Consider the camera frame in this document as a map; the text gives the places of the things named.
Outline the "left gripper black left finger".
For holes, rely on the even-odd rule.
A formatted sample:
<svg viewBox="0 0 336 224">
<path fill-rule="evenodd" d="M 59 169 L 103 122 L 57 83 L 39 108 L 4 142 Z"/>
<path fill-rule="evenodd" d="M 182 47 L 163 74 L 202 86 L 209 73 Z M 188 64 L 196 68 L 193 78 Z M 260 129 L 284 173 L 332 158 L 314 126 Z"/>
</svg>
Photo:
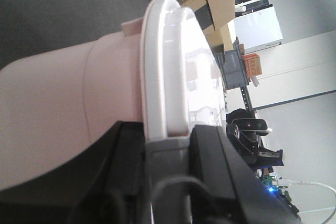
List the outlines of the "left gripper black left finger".
<svg viewBox="0 0 336 224">
<path fill-rule="evenodd" d="M 139 223 L 144 129 L 117 122 L 67 163 L 1 191 L 1 223 Z"/>
</svg>

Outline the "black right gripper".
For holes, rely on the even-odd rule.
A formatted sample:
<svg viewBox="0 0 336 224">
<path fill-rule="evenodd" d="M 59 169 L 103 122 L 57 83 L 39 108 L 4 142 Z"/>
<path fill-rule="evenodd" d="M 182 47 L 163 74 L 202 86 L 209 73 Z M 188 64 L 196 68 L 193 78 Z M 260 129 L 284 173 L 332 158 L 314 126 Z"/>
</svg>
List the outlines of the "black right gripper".
<svg viewBox="0 0 336 224">
<path fill-rule="evenodd" d="M 248 166 L 283 166 L 283 150 L 264 147 L 262 137 L 271 132 L 264 119 L 253 112 L 237 109 L 226 114 L 226 134 Z"/>
</svg>

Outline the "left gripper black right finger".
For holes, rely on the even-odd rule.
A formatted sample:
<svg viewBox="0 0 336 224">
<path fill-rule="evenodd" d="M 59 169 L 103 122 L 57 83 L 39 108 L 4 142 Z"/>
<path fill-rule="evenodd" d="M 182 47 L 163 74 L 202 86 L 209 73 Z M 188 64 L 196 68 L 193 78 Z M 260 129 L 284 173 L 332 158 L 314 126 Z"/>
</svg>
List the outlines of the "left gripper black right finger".
<svg viewBox="0 0 336 224">
<path fill-rule="evenodd" d="M 194 126 L 188 151 L 189 173 L 207 187 L 220 216 L 233 223 L 301 223 L 256 178 L 222 127 Z"/>
</svg>

